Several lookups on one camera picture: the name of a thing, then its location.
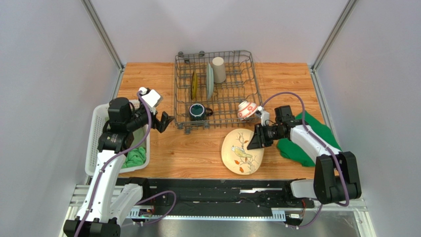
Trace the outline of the yellow patterned plate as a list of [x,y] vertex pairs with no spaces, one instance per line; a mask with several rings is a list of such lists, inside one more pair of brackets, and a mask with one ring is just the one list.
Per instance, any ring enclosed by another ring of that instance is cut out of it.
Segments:
[[198,76],[196,71],[193,71],[192,78],[191,78],[191,99],[195,100],[197,96],[197,89],[198,89]]

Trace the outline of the light blue flower plate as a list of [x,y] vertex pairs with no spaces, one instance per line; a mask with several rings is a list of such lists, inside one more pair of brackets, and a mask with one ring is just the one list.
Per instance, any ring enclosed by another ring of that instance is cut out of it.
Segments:
[[207,100],[210,100],[214,90],[213,68],[210,63],[207,64]]

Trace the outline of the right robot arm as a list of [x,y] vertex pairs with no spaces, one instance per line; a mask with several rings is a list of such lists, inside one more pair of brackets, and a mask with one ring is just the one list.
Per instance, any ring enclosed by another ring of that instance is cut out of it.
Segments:
[[321,204],[345,205],[362,195],[358,165],[352,152],[342,152],[317,135],[303,119],[292,115],[290,106],[275,109],[275,123],[269,124],[269,113],[262,107],[256,115],[261,122],[254,126],[248,150],[271,146],[275,140],[288,139],[298,145],[315,163],[313,179],[290,182],[295,198],[311,198]]

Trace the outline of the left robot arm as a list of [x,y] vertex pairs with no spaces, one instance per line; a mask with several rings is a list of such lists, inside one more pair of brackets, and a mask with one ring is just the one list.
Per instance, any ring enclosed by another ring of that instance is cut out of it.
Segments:
[[140,105],[134,107],[127,98],[113,99],[108,105],[108,121],[98,139],[98,154],[95,172],[85,200],[75,219],[66,220],[63,232],[68,237],[118,237],[121,225],[141,201],[146,181],[124,185],[119,196],[112,200],[116,181],[126,160],[127,154],[134,149],[133,133],[145,129],[144,136],[136,144],[145,142],[151,129],[165,131],[173,117],[166,112],[161,119],[156,118],[156,107],[162,96],[154,90],[149,95],[138,95]]

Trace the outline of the cream bird plate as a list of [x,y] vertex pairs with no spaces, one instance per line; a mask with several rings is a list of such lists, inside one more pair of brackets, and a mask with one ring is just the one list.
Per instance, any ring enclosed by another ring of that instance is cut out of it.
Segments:
[[253,131],[238,128],[230,131],[221,146],[223,164],[239,175],[250,175],[259,168],[264,156],[264,148],[248,150],[247,146],[253,136]]

